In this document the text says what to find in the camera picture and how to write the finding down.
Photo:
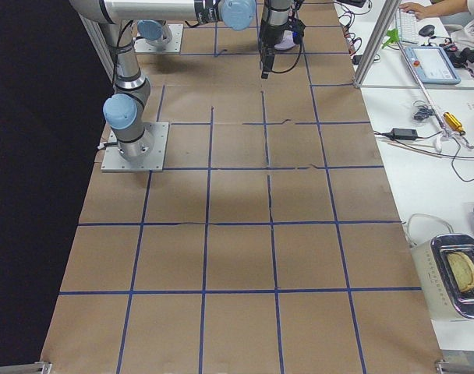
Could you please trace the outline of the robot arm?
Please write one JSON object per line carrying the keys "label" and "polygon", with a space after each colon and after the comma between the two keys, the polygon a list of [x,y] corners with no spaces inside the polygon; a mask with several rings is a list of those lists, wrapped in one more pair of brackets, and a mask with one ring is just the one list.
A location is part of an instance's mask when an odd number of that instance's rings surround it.
{"label": "robot arm", "polygon": [[[194,19],[199,24],[222,21],[233,30],[248,27],[256,11],[254,1],[147,1],[133,6],[136,19]],[[274,71],[275,45],[290,25],[291,1],[265,1],[258,37],[261,77]]]}
{"label": "robot arm", "polygon": [[107,171],[161,170],[168,139],[167,122],[144,122],[150,80],[139,66],[132,25],[150,1],[71,1],[84,19],[98,25],[113,63],[114,94],[103,105],[114,142],[104,143],[102,167]]}

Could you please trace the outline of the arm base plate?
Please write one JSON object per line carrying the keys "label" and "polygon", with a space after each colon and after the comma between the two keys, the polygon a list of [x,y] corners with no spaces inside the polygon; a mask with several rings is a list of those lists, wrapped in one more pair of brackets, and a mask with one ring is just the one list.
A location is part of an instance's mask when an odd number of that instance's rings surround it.
{"label": "arm base plate", "polygon": [[136,23],[135,51],[139,55],[179,54],[182,46],[182,24],[167,24],[153,20]]}
{"label": "arm base plate", "polygon": [[143,136],[135,143],[121,143],[113,132],[108,137],[114,145],[104,148],[103,172],[161,172],[168,141],[168,122],[144,122]]}

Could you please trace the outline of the person hand on keyboard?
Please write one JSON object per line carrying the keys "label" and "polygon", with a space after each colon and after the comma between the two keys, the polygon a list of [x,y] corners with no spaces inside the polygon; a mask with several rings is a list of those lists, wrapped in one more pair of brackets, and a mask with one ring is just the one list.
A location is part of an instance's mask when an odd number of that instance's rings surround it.
{"label": "person hand on keyboard", "polygon": [[427,7],[415,2],[405,2],[400,4],[399,9],[406,13],[413,14],[417,19],[429,18]]}

